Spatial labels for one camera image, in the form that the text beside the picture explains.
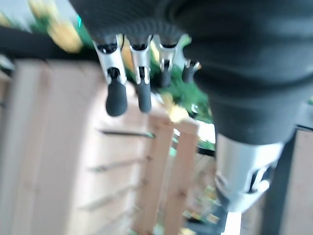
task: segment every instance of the black rubber fingertip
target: black rubber fingertip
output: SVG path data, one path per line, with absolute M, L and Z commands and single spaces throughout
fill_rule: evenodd
M 151 88 L 150 84 L 141 81 L 137 85 L 138 103 L 141 112 L 148 113 L 151 110 Z
M 127 110 L 126 87 L 117 81 L 112 81 L 108 87 L 106 109 L 110 116 L 117 117 Z
M 160 86 L 169 87 L 171 85 L 172 72 L 164 70 L 161 72 Z
M 182 71 L 182 80 L 185 83 L 191 83 L 194 81 L 194 74 L 195 74 L 195 71 L 193 67 L 189 67 L 189 68 L 184 67 Z

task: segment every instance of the wooden post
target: wooden post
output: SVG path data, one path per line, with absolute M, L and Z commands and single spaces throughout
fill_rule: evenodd
M 177 129 L 180 131 L 180 137 L 167 192 L 165 235 L 179 234 L 198 142 L 198 125 L 195 121 L 186 120 L 178 125 Z
M 174 132 L 173 126 L 166 116 L 151 115 L 149 126 L 155 135 L 155 139 L 147 156 L 146 175 L 143 179 L 145 186 L 139 196 L 138 204 L 142 207 L 142 212 L 133 226 L 133 230 L 140 235 L 153 234 L 166 163 Z

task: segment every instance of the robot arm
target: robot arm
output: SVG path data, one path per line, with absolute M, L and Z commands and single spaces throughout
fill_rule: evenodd
M 127 108 L 116 34 L 130 39 L 150 110 L 149 35 L 161 38 L 161 85 L 169 84 L 175 46 L 200 61 L 195 82 L 210 97 L 217 133 L 216 186 L 228 211 L 248 209 L 268 188 L 300 103 L 313 94 L 313 2 L 310 0 L 70 0 L 82 18 L 108 80 L 107 110 Z

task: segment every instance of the yellow leaf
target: yellow leaf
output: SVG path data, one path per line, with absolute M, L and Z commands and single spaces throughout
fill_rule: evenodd
M 190 229 L 180 229 L 180 235 L 196 235 L 196 233 Z
M 10 21 L 0 12 L 0 25 L 10 27 Z
M 170 107 L 168 109 L 168 115 L 172 122 L 180 122 L 189 116 L 187 110 L 178 105 Z
M 42 18 L 44 16 L 50 16 L 56 18 L 59 14 L 58 8 L 53 1 L 44 2 L 42 0 L 28 0 L 28 5 L 37 18 Z
M 169 93 L 169 92 L 163 93 L 161 95 L 161 98 L 162 98 L 162 100 L 164 102 L 164 106 L 165 107 L 169 108 L 169 107 L 174 105 L 174 103 L 173 103 L 173 96 L 172 96 L 171 93 Z
M 154 41 L 151 41 L 150 49 L 152 51 L 152 56 L 153 56 L 154 60 L 158 62 L 159 58 L 160 58 L 160 52 L 158 51 L 157 46 L 154 43 Z
M 130 50 L 130 43 L 127 38 L 125 38 L 124 46 L 122 48 L 122 57 L 125 67 L 127 67 L 130 71 L 134 73 L 133 59 Z
M 69 53 L 78 53 L 83 43 L 70 22 L 52 22 L 48 34 L 60 48 Z
M 211 223 L 213 224 L 217 224 L 220 220 L 220 218 L 218 218 L 217 216 L 213 215 L 213 214 L 210 214 L 208 217 L 207 217 L 207 220 L 210 221 Z

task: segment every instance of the silver metal housing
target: silver metal housing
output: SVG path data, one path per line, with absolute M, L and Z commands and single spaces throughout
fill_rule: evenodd
M 191 60 L 188 59 L 188 60 L 186 60 L 186 62 L 185 62 L 185 67 L 188 69 L 188 68 L 190 68 L 190 66 L 191 66 Z M 199 69 L 199 66 L 200 66 L 200 62 L 197 61 L 197 62 L 192 66 L 192 67 L 193 67 L 193 71 L 197 71 L 197 70 Z
M 215 183 L 226 199 L 221 203 L 229 212 L 243 212 L 269 188 L 270 180 L 262 177 L 269 167 L 276 167 L 284 143 L 245 144 L 221 134 L 217 143 Z
M 171 70 L 173 67 L 173 60 L 175 57 L 175 53 L 177 50 L 177 46 L 173 48 L 166 48 L 163 47 L 162 44 L 159 44 L 159 53 L 160 53 L 160 69 L 161 71 L 164 71 L 165 68 L 165 61 L 169 61 L 169 67 L 168 70 Z
M 150 47 L 149 45 L 144 50 L 135 50 L 130 46 L 131 55 L 133 59 L 136 83 L 141 83 L 139 67 L 144 67 L 144 82 L 150 82 Z
M 122 60 L 121 49 L 117 47 L 117 49 L 114 52 L 109 54 L 109 53 L 104 53 L 102 51 L 99 51 L 95 42 L 93 42 L 93 44 L 98 54 L 101 68 L 102 68 L 102 71 L 104 73 L 107 83 L 110 84 L 112 82 L 112 78 L 108 74 L 108 69 L 117 68 L 120 73 L 120 76 L 118 77 L 119 82 L 125 85 L 127 78 L 126 78 L 126 72 L 125 72 L 125 68 L 124 68 L 124 64 Z

